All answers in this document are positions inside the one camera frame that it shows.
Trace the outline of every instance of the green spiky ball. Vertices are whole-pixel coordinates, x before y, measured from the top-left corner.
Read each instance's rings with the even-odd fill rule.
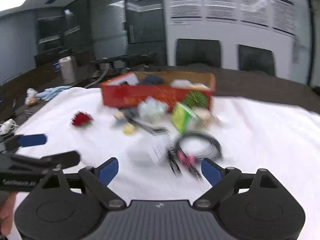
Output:
[[[200,91],[190,91],[183,100],[183,103],[190,109],[194,107],[207,108],[208,98]]]

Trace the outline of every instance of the black office chair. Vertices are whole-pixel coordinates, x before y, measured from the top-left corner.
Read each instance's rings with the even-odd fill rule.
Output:
[[[190,64],[221,67],[220,41],[177,39],[176,66]]]
[[[273,52],[244,45],[238,45],[239,70],[265,73],[275,76]]]

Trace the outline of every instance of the finger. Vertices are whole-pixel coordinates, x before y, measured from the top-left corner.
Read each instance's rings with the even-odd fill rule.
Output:
[[[7,218],[2,220],[1,222],[1,233],[3,235],[7,236],[10,234],[11,228],[12,228],[12,221],[13,221],[13,211]]]
[[[12,214],[12,210],[14,208],[14,203],[16,201],[17,192],[11,192],[0,209],[0,219],[5,219],[6,217]]]

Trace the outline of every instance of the blue cloth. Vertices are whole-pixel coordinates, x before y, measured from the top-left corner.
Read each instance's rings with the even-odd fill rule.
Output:
[[[36,95],[37,98],[44,100],[44,101],[50,101],[52,98],[54,98],[56,95],[58,95],[61,91],[71,88],[71,86],[60,86],[55,88],[47,88],[44,90],[44,92],[38,93]]]

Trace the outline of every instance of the red spiky ball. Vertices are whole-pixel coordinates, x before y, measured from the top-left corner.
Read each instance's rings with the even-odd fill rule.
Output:
[[[93,118],[91,115],[79,111],[73,116],[71,123],[74,126],[82,126],[91,123],[92,120]]]

